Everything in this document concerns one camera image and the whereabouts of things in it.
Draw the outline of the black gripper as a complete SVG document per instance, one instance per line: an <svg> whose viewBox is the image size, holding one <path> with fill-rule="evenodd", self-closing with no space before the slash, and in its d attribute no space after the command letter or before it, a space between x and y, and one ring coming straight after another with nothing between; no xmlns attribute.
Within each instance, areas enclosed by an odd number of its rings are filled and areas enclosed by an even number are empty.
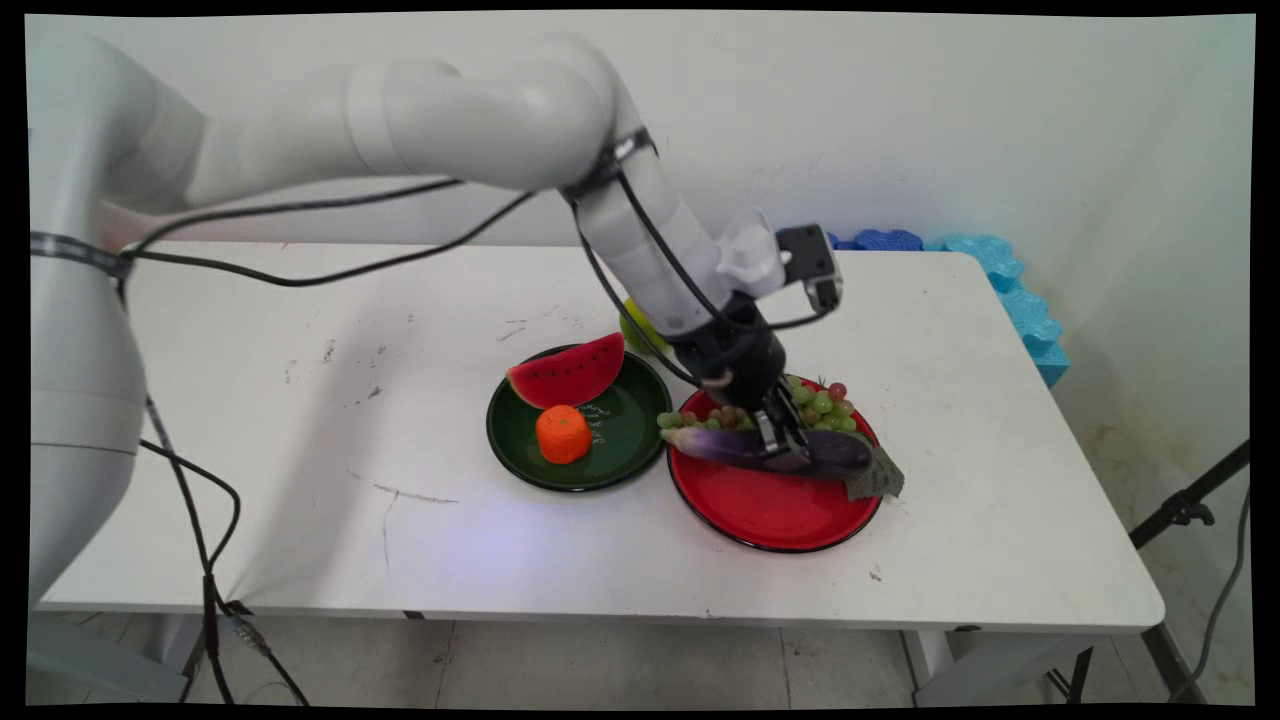
<svg viewBox="0 0 1280 720"><path fill-rule="evenodd" d="M765 469L800 473L812 464L803 429L819 421L814 392L808 386L787 386L785 347L764 328L753 299L732 293L722 313L730 322L710 319L664 340L714 401L754 413Z"/></svg>

